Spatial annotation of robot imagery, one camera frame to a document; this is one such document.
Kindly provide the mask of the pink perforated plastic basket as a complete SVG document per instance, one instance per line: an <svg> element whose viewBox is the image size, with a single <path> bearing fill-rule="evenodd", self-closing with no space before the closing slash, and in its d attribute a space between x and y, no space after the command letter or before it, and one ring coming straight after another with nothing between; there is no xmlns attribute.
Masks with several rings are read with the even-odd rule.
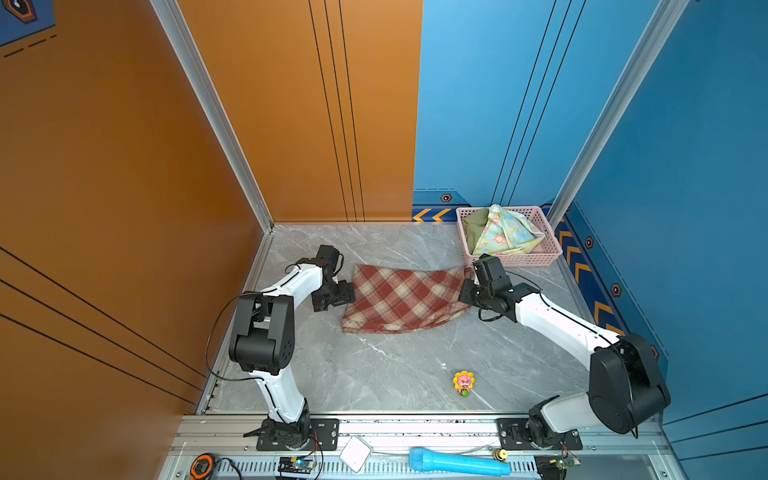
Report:
<svg viewBox="0 0 768 480"><path fill-rule="evenodd" d="M513 255L492 255L498 257L502 264L506 267L545 267L551 265L559 256L562 255L562 247L560 246L553 228L549 224L544 215L543 210L537 206L525 206L525 207L502 207L511 211L519 212L527 217L540 231L544 233L544 239L542 242L528 254L513 254ZM465 231L462 225L462 219L480 208L475 207L463 207L456 209L457 226L459 229L459 237L462 243L463 255L467 265L471 265L474 261L478 260L480 256L473 255L468 251L468 246L465 238Z"/></svg>

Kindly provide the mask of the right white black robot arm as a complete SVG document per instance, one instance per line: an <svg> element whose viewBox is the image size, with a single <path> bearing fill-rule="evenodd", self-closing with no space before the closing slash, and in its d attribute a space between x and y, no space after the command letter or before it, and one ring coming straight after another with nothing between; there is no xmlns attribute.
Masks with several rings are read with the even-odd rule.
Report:
<svg viewBox="0 0 768 480"><path fill-rule="evenodd" d="M538 332L582 363L588 389L546 399L529 410L525 426L534 447L548 449L567 434L602 425L614 433L635 433L641 423L671 404L671 394L644 337L620 335L556 305L540 288L514 285L501 260L483 254L473 262L475 278L464 281L459 300Z"/></svg>

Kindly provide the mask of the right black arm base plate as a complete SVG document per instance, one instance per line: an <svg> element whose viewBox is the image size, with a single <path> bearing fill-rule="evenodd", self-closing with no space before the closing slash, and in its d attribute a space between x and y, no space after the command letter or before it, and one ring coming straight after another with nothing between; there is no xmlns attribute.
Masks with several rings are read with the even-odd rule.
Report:
<svg viewBox="0 0 768 480"><path fill-rule="evenodd" d="M536 419L499 418L496 427L500 445L506 450L555 450L562 447L571 451L583 449L577 430L556 433Z"/></svg>

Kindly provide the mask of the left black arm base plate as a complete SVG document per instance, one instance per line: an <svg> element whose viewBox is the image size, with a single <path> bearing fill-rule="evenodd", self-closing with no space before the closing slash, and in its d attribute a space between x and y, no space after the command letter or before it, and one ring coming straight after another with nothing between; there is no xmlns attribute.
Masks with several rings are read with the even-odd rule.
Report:
<svg viewBox="0 0 768 480"><path fill-rule="evenodd" d="M291 424L266 419L258 429L258 451L312 450L335 451L339 440L337 418L311 417Z"/></svg>

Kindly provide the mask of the red plaid skirt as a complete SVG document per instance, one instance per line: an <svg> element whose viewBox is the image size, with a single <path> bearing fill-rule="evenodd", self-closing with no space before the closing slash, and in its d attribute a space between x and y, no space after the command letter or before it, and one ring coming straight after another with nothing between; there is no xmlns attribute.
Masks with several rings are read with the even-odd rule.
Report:
<svg viewBox="0 0 768 480"><path fill-rule="evenodd" d="M356 300L345 311L342 331L403 334L442 326L470 308L459 296L472 279L464 266L412 271L358 264L352 276Z"/></svg>

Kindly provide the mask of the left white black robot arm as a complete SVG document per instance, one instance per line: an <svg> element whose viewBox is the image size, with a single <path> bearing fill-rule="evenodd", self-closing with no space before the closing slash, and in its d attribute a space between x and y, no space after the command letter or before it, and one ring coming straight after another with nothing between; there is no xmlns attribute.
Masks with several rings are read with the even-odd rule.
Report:
<svg viewBox="0 0 768 480"><path fill-rule="evenodd" d="M353 303L353 285L337 278L342 265L343 255L323 245L315 256L290 265L273 285L237 297L228 356L257 384L268 408L261 426L248 436L288 449L302 448L309 440L308 401L290 367L295 310L306 299L315 312Z"/></svg>

